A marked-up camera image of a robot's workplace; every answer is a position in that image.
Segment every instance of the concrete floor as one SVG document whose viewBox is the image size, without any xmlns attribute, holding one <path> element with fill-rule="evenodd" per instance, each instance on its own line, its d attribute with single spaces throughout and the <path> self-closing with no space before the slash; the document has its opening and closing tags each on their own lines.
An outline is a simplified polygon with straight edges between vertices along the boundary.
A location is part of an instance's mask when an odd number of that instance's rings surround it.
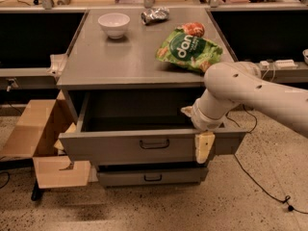
<svg viewBox="0 0 308 231">
<path fill-rule="evenodd" d="M 268 192 L 308 212 L 307 139 L 253 111 L 258 126 L 247 134 L 237 157 Z M 244 128 L 254 118 L 243 111 L 230 117 Z M 0 149 L 18 119 L 0 110 Z M 0 230 L 308 230 L 308 216 L 288 212 L 287 204 L 268 197 L 241 170 L 233 155 L 216 156 L 200 185 L 86 187 L 53 189 L 32 201 L 30 167 L 8 170 L 0 189 Z M 6 175 L 0 174 L 0 186 Z"/>
</svg>

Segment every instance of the white bowl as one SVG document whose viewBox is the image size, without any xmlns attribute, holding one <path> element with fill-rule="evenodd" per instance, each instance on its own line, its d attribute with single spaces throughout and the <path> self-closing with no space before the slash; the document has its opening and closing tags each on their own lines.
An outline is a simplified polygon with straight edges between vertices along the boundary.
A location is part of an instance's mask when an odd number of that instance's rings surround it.
<svg viewBox="0 0 308 231">
<path fill-rule="evenodd" d="M 124 13 L 106 13 L 98 18 L 98 24 L 109 38 L 120 39 L 125 35 L 130 20 Z"/>
<path fill-rule="evenodd" d="M 304 50 L 302 52 L 302 55 L 304 56 L 305 62 L 308 64 L 308 49 Z"/>
</svg>

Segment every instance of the black drawer handle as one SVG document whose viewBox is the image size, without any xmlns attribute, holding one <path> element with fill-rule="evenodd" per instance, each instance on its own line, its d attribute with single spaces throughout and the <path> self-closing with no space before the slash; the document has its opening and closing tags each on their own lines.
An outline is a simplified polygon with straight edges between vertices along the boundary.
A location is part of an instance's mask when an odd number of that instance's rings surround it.
<svg viewBox="0 0 308 231">
<path fill-rule="evenodd" d="M 161 181 L 163 179 L 163 175 L 157 175 L 157 176 L 146 176 L 143 177 L 144 181 L 152 182 L 152 181 Z"/>
<path fill-rule="evenodd" d="M 169 147 L 170 141 L 166 140 L 165 143 L 149 143 L 146 144 L 142 140 L 139 141 L 139 145 L 141 146 L 142 149 L 165 149 Z"/>
</svg>

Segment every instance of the countertop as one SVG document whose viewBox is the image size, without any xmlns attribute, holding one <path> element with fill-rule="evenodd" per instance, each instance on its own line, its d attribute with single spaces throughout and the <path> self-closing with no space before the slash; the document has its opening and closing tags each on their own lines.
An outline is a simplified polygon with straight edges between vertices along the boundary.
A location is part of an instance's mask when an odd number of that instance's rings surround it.
<svg viewBox="0 0 308 231">
<path fill-rule="evenodd" d="M 200 86 L 202 74 L 189 72 L 155 59 L 155 53 L 174 28 L 188 22 L 205 26 L 204 38 L 223 48 L 222 61 L 233 62 L 212 20 L 202 8 L 171 8 L 169 20 L 145 26 L 142 8 L 92 9 L 68 58 L 58 82 L 63 90 L 132 88 L 137 85 Z M 131 17 L 122 39 L 109 39 L 97 19 L 101 14 L 122 12 Z"/>
</svg>

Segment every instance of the robotic arm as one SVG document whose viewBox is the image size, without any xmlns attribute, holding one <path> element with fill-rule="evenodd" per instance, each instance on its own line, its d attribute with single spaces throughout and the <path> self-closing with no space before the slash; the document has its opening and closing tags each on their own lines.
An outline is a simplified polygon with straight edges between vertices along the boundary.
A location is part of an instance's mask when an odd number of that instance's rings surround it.
<svg viewBox="0 0 308 231">
<path fill-rule="evenodd" d="M 263 81 L 249 62 L 213 64 L 204 83 L 202 96 L 182 110 L 197 130 L 215 130 L 231 109 L 245 104 L 308 138 L 308 90 Z"/>
</svg>

